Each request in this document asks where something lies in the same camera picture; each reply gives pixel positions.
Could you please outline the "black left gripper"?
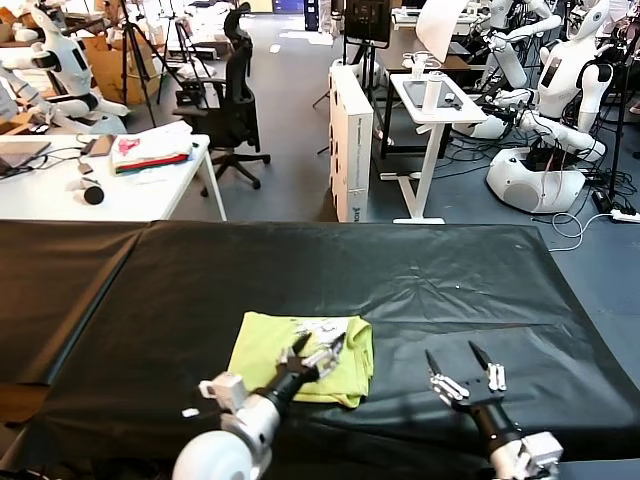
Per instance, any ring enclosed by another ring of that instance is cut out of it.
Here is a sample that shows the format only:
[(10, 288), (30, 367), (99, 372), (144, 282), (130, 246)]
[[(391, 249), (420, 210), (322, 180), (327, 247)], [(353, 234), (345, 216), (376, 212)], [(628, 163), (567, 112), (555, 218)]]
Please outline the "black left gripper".
[(301, 352), (309, 341), (310, 334), (299, 335), (290, 347), (282, 351), (276, 375), (265, 387), (265, 395), (278, 400), (292, 400), (304, 384), (331, 374), (339, 363), (345, 336), (345, 333), (341, 333), (304, 359)]

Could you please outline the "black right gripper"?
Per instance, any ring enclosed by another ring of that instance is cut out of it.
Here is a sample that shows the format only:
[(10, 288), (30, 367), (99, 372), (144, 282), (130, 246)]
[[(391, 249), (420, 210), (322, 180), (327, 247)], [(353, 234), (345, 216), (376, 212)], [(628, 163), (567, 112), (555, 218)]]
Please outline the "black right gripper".
[(505, 396), (506, 370), (473, 341), (468, 342), (486, 377), (475, 377), (457, 383), (444, 375), (433, 355), (425, 350), (432, 389), (455, 411), (470, 413), (474, 406), (500, 404)]

